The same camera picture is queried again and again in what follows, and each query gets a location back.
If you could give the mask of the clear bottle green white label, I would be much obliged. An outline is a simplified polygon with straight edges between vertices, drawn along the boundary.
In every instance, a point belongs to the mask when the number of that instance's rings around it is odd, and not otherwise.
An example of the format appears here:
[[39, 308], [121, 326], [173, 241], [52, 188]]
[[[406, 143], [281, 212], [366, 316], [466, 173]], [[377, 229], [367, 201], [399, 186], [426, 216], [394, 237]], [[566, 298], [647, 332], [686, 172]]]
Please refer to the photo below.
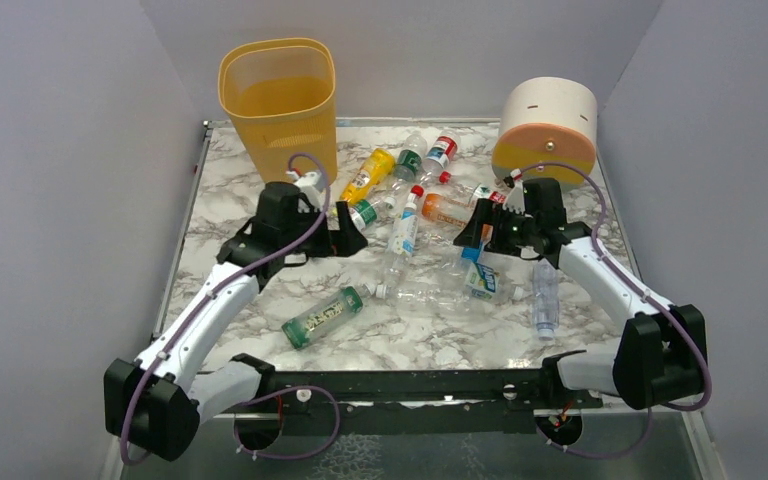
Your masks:
[[367, 198], [350, 208], [350, 218], [358, 231], [389, 219], [395, 210], [396, 199], [391, 195]]

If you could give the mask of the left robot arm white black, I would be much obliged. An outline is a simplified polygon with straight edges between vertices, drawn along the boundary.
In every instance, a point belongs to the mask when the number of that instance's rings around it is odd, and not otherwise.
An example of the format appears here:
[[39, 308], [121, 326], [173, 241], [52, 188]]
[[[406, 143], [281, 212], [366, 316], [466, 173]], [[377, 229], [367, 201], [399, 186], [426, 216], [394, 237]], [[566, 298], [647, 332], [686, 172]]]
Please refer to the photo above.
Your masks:
[[345, 201], [335, 202], [338, 227], [329, 228], [329, 199], [302, 181], [267, 183], [255, 214], [221, 245], [205, 283], [173, 324], [135, 359], [107, 367], [105, 427], [118, 437], [125, 465], [150, 455], [173, 461], [202, 423], [236, 403], [266, 398], [269, 367], [250, 357], [198, 373], [230, 322], [287, 267], [287, 256], [350, 257], [367, 246]]

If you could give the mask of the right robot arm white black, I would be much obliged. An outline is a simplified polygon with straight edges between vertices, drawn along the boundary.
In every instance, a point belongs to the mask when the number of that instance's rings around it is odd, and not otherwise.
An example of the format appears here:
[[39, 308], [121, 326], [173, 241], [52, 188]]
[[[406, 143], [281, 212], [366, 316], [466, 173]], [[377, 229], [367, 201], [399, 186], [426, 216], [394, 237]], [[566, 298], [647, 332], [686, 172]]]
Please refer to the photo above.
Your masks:
[[621, 330], [611, 342], [546, 360], [550, 386], [618, 397], [636, 410], [681, 410], [681, 399], [694, 395], [705, 404], [711, 378], [701, 311], [654, 293], [613, 259], [594, 229], [568, 221], [557, 180], [512, 184], [503, 204], [477, 201], [455, 245], [511, 257], [534, 250], [583, 287]]

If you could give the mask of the clear bottle blue label red cap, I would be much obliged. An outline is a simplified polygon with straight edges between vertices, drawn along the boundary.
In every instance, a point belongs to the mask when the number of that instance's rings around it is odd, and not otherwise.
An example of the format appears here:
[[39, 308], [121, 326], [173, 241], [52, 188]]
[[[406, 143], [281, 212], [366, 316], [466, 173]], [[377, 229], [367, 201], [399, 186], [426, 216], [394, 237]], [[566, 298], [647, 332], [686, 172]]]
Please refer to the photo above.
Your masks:
[[424, 188], [414, 185], [406, 198], [402, 212], [396, 217], [385, 253], [382, 283], [391, 287], [405, 276], [415, 250], [418, 230], [418, 202], [424, 195]]

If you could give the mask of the green tinted bottle green cap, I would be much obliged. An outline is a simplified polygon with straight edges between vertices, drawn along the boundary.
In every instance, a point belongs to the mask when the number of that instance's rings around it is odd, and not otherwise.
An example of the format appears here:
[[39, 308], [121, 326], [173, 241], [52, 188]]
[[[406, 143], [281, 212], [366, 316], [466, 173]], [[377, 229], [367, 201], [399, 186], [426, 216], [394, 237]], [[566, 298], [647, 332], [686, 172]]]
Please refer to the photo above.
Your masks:
[[348, 286], [286, 321], [281, 329], [294, 349], [304, 349], [353, 319], [363, 308], [363, 296]]

